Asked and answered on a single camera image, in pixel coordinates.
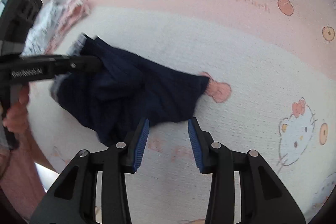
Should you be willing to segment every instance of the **pink clothing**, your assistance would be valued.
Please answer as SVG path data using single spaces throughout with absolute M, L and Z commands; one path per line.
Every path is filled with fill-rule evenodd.
M 53 54 L 65 33 L 82 17 L 90 14 L 89 0 L 67 0 L 67 8 L 59 19 L 55 35 L 51 38 L 45 54 Z

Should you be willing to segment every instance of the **navy blue shirt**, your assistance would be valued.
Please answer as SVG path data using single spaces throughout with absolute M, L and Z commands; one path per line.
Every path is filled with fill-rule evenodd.
M 124 139 L 146 117 L 150 126 L 181 122 L 194 114 L 209 78 L 175 71 L 134 53 L 87 38 L 81 55 L 103 63 L 94 75 L 72 73 L 59 87 L 61 107 L 110 146 Z

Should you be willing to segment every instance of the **black device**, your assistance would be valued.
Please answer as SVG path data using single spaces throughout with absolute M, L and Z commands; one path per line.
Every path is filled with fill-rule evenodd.
M 26 37 L 42 7 L 41 0 L 8 0 L 0 17 L 0 103 L 1 120 L 18 100 L 22 85 L 52 79 L 67 72 L 97 72 L 101 62 L 94 56 L 41 55 L 21 57 Z M 19 146 L 15 135 L 0 124 L 0 145 L 10 150 Z
M 140 167 L 148 132 L 149 121 L 142 119 L 124 142 L 92 154 L 81 150 L 48 190 L 30 223 L 96 223 L 97 172 L 103 171 L 102 222 L 131 224 L 125 173 L 134 174 Z M 189 120 L 188 132 L 197 167 L 202 174 L 213 174 L 205 224 L 234 223 L 234 171 L 240 173 L 241 224 L 305 224 L 295 200 L 256 150 L 240 153 L 214 142 L 196 118 Z
M 123 142 L 105 151 L 81 150 L 50 187 L 34 211 L 31 224 L 94 224 L 96 182 L 103 171 L 101 206 L 104 224 L 130 224 L 125 173 L 134 174 L 141 165 L 149 133 L 142 119 Z

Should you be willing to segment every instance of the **folded clothing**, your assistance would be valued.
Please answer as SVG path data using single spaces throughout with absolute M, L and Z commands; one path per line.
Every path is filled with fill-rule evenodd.
M 88 0 L 51 0 L 29 30 L 23 56 L 52 54 L 72 25 L 90 14 Z
M 71 73 L 59 77 L 53 98 L 110 146 L 135 130 L 146 117 L 150 126 L 181 122 L 193 116 L 209 78 L 169 69 L 134 53 L 109 46 L 99 37 L 81 37 L 73 54 L 93 55 L 103 63 L 94 75 Z

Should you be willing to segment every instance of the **metal pivot screw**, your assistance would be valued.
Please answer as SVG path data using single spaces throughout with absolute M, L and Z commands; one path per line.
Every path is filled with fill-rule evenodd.
M 115 145 L 117 148 L 124 148 L 126 146 L 126 143 L 124 142 L 119 142 Z
M 219 142 L 213 142 L 212 144 L 211 144 L 211 146 L 212 146 L 212 148 L 214 148 L 214 149 L 218 149 L 218 148 L 221 148 L 221 144 L 219 143 Z
M 83 149 L 81 151 L 78 152 L 80 157 L 86 157 L 88 155 L 87 150 Z
M 251 157 L 258 157 L 258 155 L 259 155 L 258 151 L 256 151 L 256 150 L 250 150 L 249 153 L 250 153 Z

